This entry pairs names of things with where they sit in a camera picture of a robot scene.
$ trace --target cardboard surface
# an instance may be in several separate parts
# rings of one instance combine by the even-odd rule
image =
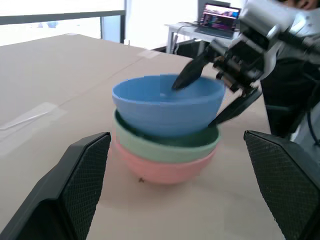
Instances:
[[[5,113],[1,120],[10,121],[41,102],[57,105],[64,114],[56,118],[44,115],[10,136],[12,143],[25,135],[31,137],[0,155],[0,231],[70,144],[89,135],[111,131],[115,109],[111,93],[115,84],[144,75],[178,74],[189,61],[165,53],[149,58],[138,56],[143,51],[141,48],[79,35],[36,40],[7,46],[11,49],[5,50],[0,47],[2,61],[14,53],[21,58],[24,54],[30,55],[22,45],[37,48],[36,59],[30,59],[29,66],[40,65],[61,54],[68,59],[64,61],[68,67],[51,61],[54,70],[43,66],[31,72],[21,66],[22,60],[20,66],[12,63],[15,70],[6,63],[6,68],[0,71],[2,82],[4,79],[9,82],[7,91],[15,87],[19,91],[11,92],[16,94],[16,99],[11,99],[9,92],[0,90],[0,110]],[[54,53],[46,52],[52,45],[56,49]],[[11,75],[18,76],[20,69],[23,69],[23,81]],[[47,72],[59,75],[59,81],[48,74],[42,87],[30,87],[42,83]],[[216,71],[208,66],[203,74],[214,77]],[[29,88],[28,93],[22,94],[22,86]],[[222,107],[235,97],[228,92]],[[212,163],[200,176],[181,185],[141,183],[110,153],[100,202],[87,239],[282,240],[280,229],[260,194],[243,141],[245,130],[269,132],[263,98],[238,118],[222,124],[220,130],[222,140]]]

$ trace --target white table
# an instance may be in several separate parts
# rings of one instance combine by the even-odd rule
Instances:
[[[0,47],[0,128],[50,107],[49,114],[0,134],[0,231],[69,145],[112,130],[115,84],[177,74],[189,60],[80,35]],[[203,74],[216,71],[208,66]],[[228,92],[222,107],[235,97]],[[216,155],[201,175],[175,186],[141,183],[109,155],[87,239],[283,240],[259,191],[245,130],[269,132],[262,97],[220,126]]]
[[[232,42],[231,39],[223,38],[223,37],[217,37],[217,36],[212,36],[200,32],[196,32],[197,26],[190,25],[188,23],[184,22],[179,22],[176,24],[165,24],[169,28],[168,30],[168,40],[166,44],[166,53],[167,54],[172,54],[174,52],[174,46],[173,46],[173,39],[174,39],[174,34],[177,33],[179,30],[179,34],[188,36],[192,39],[200,39],[202,41],[210,43],[213,39],[218,39],[222,43],[224,43],[226,46],[229,46]],[[200,44],[199,47],[199,53],[203,51],[203,42]]]

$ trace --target wall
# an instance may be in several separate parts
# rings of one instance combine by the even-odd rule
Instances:
[[[244,0],[225,0],[242,8]],[[147,49],[165,46],[168,27],[164,24],[198,19],[198,0],[127,0],[126,40]]]

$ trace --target bowl rim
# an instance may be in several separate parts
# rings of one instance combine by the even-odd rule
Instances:
[[[146,140],[143,137],[137,136],[134,133],[132,133],[131,131],[125,129],[117,120],[117,117],[116,117],[116,113],[117,112],[118,112],[117,109],[113,112],[113,119],[114,119],[115,124],[116,124],[115,128],[117,128],[117,127],[121,128],[121,130],[123,132],[125,132],[126,134],[130,135],[131,137],[133,137],[136,141],[139,141],[139,142],[142,142],[145,145],[154,146],[154,147],[157,147],[157,148],[165,148],[166,151],[176,152],[176,153],[184,153],[184,154],[186,154],[186,153],[194,153],[195,151],[196,152],[202,152],[202,151],[206,151],[206,150],[208,150],[210,148],[216,148],[217,144],[219,143],[219,141],[221,139],[220,130],[219,130],[218,126],[215,126],[216,130],[218,132],[218,136],[215,139],[215,141],[211,142],[210,144],[206,144],[206,145],[202,145],[202,146],[195,146],[195,147],[164,145],[164,144],[161,144],[161,143],[157,143],[157,142]]]
[[[175,166],[175,165],[176,166],[182,166],[182,165],[189,166],[189,165],[198,164],[199,162],[203,162],[205,160],[208,160],[208,158],[212,159],[212,157],[217,152],[217,148],[215,147],[214,149],[212,149],[212,151],[208,155],[206,155],[206,156],[204,156],[202,158],[198,158],[196,160],[188,161],[188,162],[173,162],[173,163],[169,163],[169,162],[163,162],[163,161],[152,161],[152,160],[146,159],[144,157],[138,156],[138,155],[130,152],[128,149],[126,149],[125,146],[123,146],[117,139],[113,140],[113,144],[117,149],[120,148],[122,151],[126,152],[126,154],[129,154],[129,155],[133,156],[136,159],[139,159],[141,161],[147,162],[148,164],[162,165],[162,166],[168,166],[168,167],[172,167],[172,166]]]
[[[117,88],[118,86],[124,84],[127,81],[131,81],[131,80],[135,80],[135,79],[141,79],[144,77],[159,77],[159,76],[178,76],[178,74],[159,74],[159,75],[146,75],[146,76],[140,76],[140,77],[135,77],[135,78],[131,78],[131,79],[127,79],[126,81],[122,81],[120,83],[118,83],[117,85],[113,86],[112,88],[112,97],[117,99],[117,100],[121,100],[124,101],[126,103],[130,103],[130,104],[139,104],[139,105],[168,105],[168,106],[173,106],[173,105],[192,105],[192,104],[201,104],[203,102],[205,102],[206,100],[213,100],[213,97],[216,99],[218,97],[224,97],[225,93],[226,93],[226,86],[223,85],[223,83],[220,83],[217,81],[217,79],[215,78],[209,78],[207,76],[201,76],[199,78],[201,79],[205,79],[210,81],[211,83],[216,83],[217,85],[221,86],[223,91],[219,91],[218,94],[212,94],[209,96],[200,96],[197,98],[191,98],[188,99],[186,101],[178,101],[178,102],[167,102],[167,101],[155,101],[155,102],[150,102],[150,101],[138,101],[138,100],[129,100],[123,97],[119,97],[115,94],[115,88]]]

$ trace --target stacked bowls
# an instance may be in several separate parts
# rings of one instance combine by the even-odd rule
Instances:
[[[140,178],[158,184],[184,182],[200,173],[220,140],[216,117],[225,87],[201,77],[171,89],[177,75],[153,75],[121,82],[112,90],[117,110],[112,148]]]

